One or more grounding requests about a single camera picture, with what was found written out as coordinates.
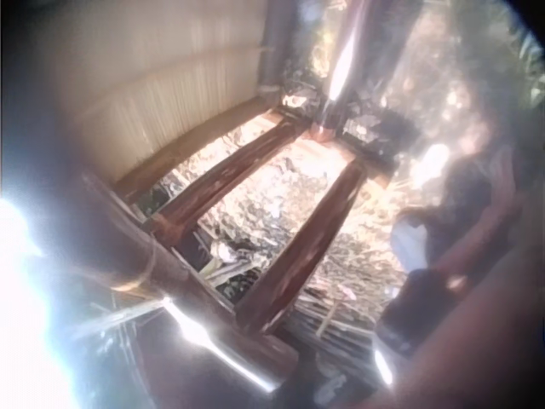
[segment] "wooden plank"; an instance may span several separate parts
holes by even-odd
[[[282,319],[340,230],[364,180],[357,162],[339,175],[299,233],[235,306],[242,330],[268,332]]]
[[[302,128],[293,124],[280,123],[198,178],[154,217],[163,226],[163,231],[158,232],[161,242],[176,244],[204,213],[301,132]]]
[[[114,190],[128,204],[133,204],[176,165],[227,132],[267,110],[266,102],[256,97],[231,108],[189,130],[155,153],[121,179]]]

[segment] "woven bamboo wall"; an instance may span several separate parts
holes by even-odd
[[[266,0],[80,1],[37,43],[70,134],[115,182],[256,94],[265,13]]]

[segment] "wooden beam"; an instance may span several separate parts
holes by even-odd
[[[198,178],[154,217],[163,225],[158,232],[161,242],[175,245],[204,213],[301,132],[302,128],[282,122]]]
[[[129,205],[133,204],[178,164],[220,136],[266,112],[267,109],[266,102],[260,97],[255,97],[209,119],[179,136],[130,171],[116,184],[114,190]]]
[[[267,332],[282,319],[337,235],[364,180],[357,162],[339,175],[299,233],[235,306],[242,330]]]

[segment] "ground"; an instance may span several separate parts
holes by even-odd
[[[542,123],[529,126],[527,120],[536,122],[531,115],[542,101],[540,81],[545,77],[539,50],[525,55],[524,30],[504,4],[397,3],[384,26],[390,30],[389,41],[403,37],[399,31],[406,30],[406,47],[397,62],[395,56],[379,58],[388,48],[377,40],[373,60],[379,62],[368,67],[370,74],[355,90],[346,126],[362,144],[393,161],[397,171],[386,190],[368,183],[360,191],[308,283],[318,298],[314,302],[322,308],[342,298],[337,316],[358,319],[369,328],[404,282],[389,245],[396,215],[408,206],[438,205],[445,172],[457,159],[495,143],[517,144],[516,132],[530,135],[532,147],[543,128]],[[327,74],[345,11],[343,1],[300,1],[284,103],[308,116],[317,105],[318,87]],[[414,26],[411,16],[416,18]],[[378,83],[377,72],[386,73],[387,84]],[[178,182],[169,176],[166,184],[172,191],[187,186],[262,131],[247,124],[211,143],[177,168]],[[218,238],[250,244],[251,259],[264,271],[310,216],[340,169],[334,158],[318,161],[298,146],[286,147],[200,222]]]

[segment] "wooden rung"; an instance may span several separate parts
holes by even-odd
[[[339,175],[299,233],[235,306],[241,329],[267,332],[282,319],[337,235],[365,177],[357,162]]]
[[[204,213],[301,132],[295,125],[282,122],[198,178],[155,216],[163,226],[163,233],[158,233],[161,242],[175,245]]]
[[[256,97],[231,108],[189,130],[155,153],[143,164],[121,179],[114,190],[129,205],[152,188],[174,167],[227,132],[245,124],[268,109],[266,102]]]

